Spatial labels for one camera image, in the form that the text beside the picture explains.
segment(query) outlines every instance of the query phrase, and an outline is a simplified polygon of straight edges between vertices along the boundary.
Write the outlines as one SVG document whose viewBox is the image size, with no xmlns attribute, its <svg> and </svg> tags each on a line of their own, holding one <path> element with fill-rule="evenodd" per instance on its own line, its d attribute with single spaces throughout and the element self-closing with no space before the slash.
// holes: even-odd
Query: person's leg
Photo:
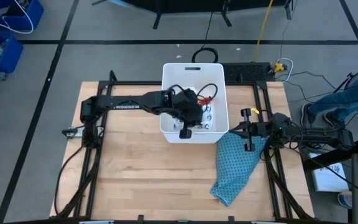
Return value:
<svg viewBox="0 0 358 224">
<path fill-rule="evenodd" d="M 358 106 L 350 109 L 338 108 L 332 112 L 323 114 L 325 122 L 333 127 L 345 127 L 345 119 L 352 113 L 358 111 Z"/>
<path fill-rule="evenodd" d="M 303 105 L 301 109 L 301 125 L 305 126 L 307 122 L 312 124 L 316 119 L 316 115 L 322 111 L 333 108 L 343 108 L 349 110 L 357 106 L 358 80 L 342 92 L 333 93 L 314 103 Z"/>
</svg>

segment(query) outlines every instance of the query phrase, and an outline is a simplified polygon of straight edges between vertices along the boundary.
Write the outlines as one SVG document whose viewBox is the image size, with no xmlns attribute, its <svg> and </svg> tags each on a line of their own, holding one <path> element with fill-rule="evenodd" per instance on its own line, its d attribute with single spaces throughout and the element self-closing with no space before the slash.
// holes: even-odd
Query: white cable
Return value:
<svg viewBox="0 0 358 224">
<path fill-rule="evenodd" d="M 286 81 L 288 81 L 288 80 L 290 79 L 290 76 L 291 76 L 291 74 L 292 74 L 292 69 L 293 69 L 293 61 L 292 61 L 291 59 L 289 59 L 289 58 L 280 58 L 280 59 L 278 59 L 278 60 L 277 60 L 277 63 L 280 63 L 280 61 L 281 61 L 281 60 L 287 60 L 287 61 L 291 62 L 291 69 L 290 69 L 290 72 L 288 73 L 287 78 L 283 81 L 283 82 L 285 83 Z"/>
<path fill-rule="evenodd" d="M 30 21 L 30 24 L 31 24 L 31 31 L 29 32 L 21 32 L 21 31 L 17 31 L 17 30 L 14 30 L 14 29 L 11 29 L 11 27 L 9 26 L 9 24 L 5 21 L 5 16 L 2 17 L 3 21 L 5 22 L 6 26 L 5 25 L 2 25 L 0 24 L 1 27 L 4 27 L 4 28 L 7 28 L 9 29 L 10 31 L 13 31 L 13 32 L 17 32 L 18 34 L 31 34 L 33 31 L 34 31 L 34 26 L 32 24 L 32 21 L 29 17 L 29 15 L 25 12 L 25 10 L 22 8 L 22 6 L 17 2 L 17 0 L 13 0 L 18 6 L 19 8 L 23 11 L 23 13 L 25 14 L 25 16 L 29 19 Z"/>
</svg>

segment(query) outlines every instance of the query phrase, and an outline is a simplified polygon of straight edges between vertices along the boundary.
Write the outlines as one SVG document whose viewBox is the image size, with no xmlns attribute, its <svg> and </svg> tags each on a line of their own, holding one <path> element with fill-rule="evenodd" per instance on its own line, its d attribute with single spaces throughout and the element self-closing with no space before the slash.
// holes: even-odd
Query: blue patterned towel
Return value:
<svg viewBox="0 0 358 224">
<path fill-rule="evenodd" d="M 229 206 L 248 183 L 248 178 L 259 162 L 266 139 L 252 137 L 255 151 L 246 152 L 247 139 L 227 133 L 218 141 L 216 182 L 209 191 L 225 206 Z"/>
</svg>

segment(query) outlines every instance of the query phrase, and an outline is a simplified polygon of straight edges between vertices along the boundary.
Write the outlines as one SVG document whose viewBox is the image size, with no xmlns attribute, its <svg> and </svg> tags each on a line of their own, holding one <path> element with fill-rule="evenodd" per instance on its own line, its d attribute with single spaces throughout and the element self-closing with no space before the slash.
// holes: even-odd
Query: yellow cable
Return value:
<svg viewBox="0 0 358 224">
<path fill-rule="evenodd" d="M 251 108 L 251 111 L 253 111 L 253 112 L 259 114 L 259 110 L 258 110 L 257 108 Z"/>
<path fill-rule="evenodd" d="M 254 62 L 258 61 L 259 43 L 260 43 L 260 40 L 262 39 L 262 37 L 264 35 L 265 24 L 266 24 L 266 21 L 267 21 L 267 17 L 269 16 L 270 9 L 272 8 L 272 4 L 273 4 L 273 0 L 270 0 L 270 3 L 268 5 L 267 11 L 266 11 L 264 23 L 262 24 L 262 28 L 260 28 L 259 39 L 258 39 L 258 43 L 256 44 L 256 52 L 255 52 Z"/>
</svg>

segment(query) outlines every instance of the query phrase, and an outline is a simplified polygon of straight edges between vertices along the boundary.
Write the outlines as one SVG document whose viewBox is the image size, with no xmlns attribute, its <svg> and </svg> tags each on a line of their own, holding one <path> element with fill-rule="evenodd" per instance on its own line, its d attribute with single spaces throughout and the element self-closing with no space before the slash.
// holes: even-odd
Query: blue bin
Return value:
<svg viewBox="0 0 358 224">
<path fill-rule="evenodd" d="M 12 73 L 23 51 L 23 45 L 10 33 L 0 32 L 0 44 L 8 39 L 0 57 L 0 72 Z"/>
<path fill-rule="evenodd" d="M 8 7 L 11 4 L 16 4 L 13 0 L 0 0 L 0 9 Z M 38 23 L 41 20 L 42 14 L 44 13 L 44 8 L 42 7 L 39 0 L 31 0 L 30 5 L 28 6 L 26 13 L 29 15 L 34 29 L 38 27 Z M 9 27 L 14 30 L 31 30 L 31 24 L 27 16 L 6 16 L 5 21 L 9 24 Z M 0 24 L 6 26 L 5 22 L 0 16 Z M 0 30 L 7 30 L 4 27 L 0 26 Z"/>
</svg>

